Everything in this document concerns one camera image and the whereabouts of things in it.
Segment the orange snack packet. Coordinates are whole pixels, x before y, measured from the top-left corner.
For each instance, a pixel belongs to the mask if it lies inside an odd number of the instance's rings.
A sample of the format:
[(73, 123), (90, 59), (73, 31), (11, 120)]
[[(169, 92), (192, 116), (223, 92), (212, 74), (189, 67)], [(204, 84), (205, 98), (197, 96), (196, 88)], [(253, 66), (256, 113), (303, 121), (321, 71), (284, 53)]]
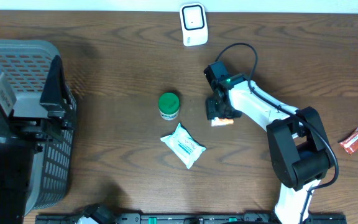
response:
[(215, 117), (211, 120), (211, 127), (227, 126), (227, 125), (232, 125), (232, 124), (234, 124), (233, 119)]

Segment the green lid jar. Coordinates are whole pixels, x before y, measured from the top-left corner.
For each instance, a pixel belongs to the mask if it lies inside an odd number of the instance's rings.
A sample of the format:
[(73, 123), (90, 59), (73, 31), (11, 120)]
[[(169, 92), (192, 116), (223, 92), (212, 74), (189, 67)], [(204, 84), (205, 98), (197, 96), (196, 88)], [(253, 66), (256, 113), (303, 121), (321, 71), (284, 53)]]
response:
[(174, 93), (164, 93), (158, 100), (158, 109), (164, 120), (174, 120), (180, 111), (180, 99)]

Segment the white teal wipes pack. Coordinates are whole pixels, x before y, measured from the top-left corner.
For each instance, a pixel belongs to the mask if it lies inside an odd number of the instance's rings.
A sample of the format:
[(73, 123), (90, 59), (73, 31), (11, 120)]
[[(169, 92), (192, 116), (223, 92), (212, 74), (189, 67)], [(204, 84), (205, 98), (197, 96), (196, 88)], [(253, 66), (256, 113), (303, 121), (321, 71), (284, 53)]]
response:
[(164, 142), (184, 163), (187, 169), (191, 169), (193, 164), (199, 159), (206, 148), (198, 144), (189, 132), (179, 123), (176, 130), (171, 134), (161, 137)]

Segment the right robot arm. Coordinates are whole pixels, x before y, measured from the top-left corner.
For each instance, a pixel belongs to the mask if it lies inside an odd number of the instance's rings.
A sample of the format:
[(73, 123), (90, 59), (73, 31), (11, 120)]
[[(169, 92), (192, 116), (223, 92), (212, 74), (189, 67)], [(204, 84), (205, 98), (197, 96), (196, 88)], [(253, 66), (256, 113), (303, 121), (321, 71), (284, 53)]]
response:
[(286, 105), (261, 90), (250, 76), (230, 74), (221, 61), (204, 70), (214, 92), (206, 100), (207, 119), (248, 116), (267, 134), (273, 171), (281, 182), (273, 222), (306, 223), (315, 190), (337, 180), (339, 166), (319, 113)]

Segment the white barcode scanner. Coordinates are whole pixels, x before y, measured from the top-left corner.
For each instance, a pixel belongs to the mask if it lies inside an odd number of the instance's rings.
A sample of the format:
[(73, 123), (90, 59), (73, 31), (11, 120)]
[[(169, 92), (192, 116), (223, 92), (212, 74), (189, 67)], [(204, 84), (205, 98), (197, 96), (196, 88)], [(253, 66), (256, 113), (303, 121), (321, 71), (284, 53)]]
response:
[(201, 3), (184, 4), (179, 10), (183, 45), (192, 47), (208, 41), (206, 11)]

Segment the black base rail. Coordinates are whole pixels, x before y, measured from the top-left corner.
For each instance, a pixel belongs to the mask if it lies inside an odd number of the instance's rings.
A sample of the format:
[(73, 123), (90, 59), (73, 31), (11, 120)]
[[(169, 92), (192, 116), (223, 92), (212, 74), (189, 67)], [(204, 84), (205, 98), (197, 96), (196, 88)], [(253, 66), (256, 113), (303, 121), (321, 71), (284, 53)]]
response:
[(37, 215), (35, 224), (268, 224), (280, 223), (272, 212), (244, 214), (141, 214), (113, 213), (106, 206), (94, 204), (81, 213)]

